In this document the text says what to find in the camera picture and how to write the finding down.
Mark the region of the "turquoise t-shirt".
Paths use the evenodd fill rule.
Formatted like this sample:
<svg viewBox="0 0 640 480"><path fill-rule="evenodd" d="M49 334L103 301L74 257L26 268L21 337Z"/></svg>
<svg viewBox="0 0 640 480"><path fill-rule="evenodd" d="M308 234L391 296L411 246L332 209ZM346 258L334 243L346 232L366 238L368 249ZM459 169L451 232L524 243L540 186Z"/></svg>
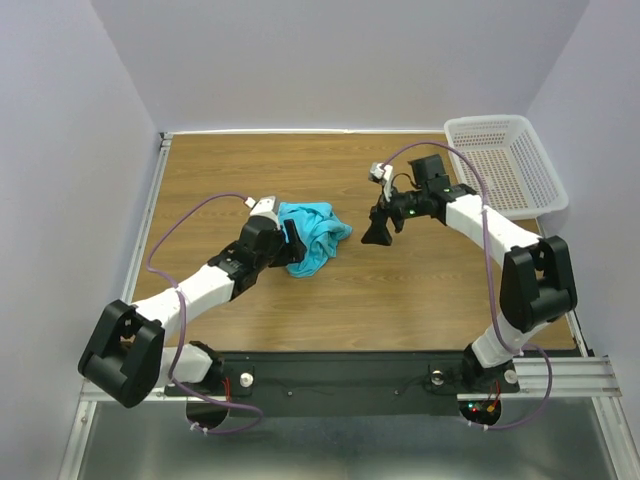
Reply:
<svg viewBox="0 0 640 480"><path fill-rule="evenodd" d="M333 206L327 202L282 202L278 217L281 222L292 220L307 251L302 261L286 267L294 278L316 274L330 259L337 256L338 245L353 232L342 222Z"/></svg>

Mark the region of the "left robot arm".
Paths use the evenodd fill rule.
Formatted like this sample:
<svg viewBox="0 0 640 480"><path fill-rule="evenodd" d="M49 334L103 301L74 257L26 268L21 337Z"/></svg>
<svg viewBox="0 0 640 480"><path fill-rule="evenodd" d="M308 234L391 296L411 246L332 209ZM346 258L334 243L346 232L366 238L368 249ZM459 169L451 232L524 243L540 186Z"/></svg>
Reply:
<svg viewBox="0 0 640 480"><path fill-rule="evenodd" d="M298 263L305 254L293 221L250 217L238 240L187 279L133 304L109 303L80 357L80 375L126 408L168 384L215 392L223 371L213 350L198 342L169 347L167 340L253 287L264 269Z"/></svg>

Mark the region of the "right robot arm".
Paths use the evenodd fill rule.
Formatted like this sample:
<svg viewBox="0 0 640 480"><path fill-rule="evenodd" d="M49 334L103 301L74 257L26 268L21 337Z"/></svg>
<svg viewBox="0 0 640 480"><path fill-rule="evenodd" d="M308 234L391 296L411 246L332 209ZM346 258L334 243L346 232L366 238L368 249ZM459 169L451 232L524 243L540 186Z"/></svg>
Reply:
<svg viewBox="0 0 640 480"><path fill-rule="evenodd" d="M465 387L482 390L532 336L576 307L569 248L558 236L544 238L513 223L470 186L452 184L439 156L410 166L414 187L406 192L394 186L392 166L371 166L369 179L381 194L361 241L389 246L406 220L429 216L481 247L486 267L500 267L500 286L490 290L491 324L464 350L460 366Z"/></svg>

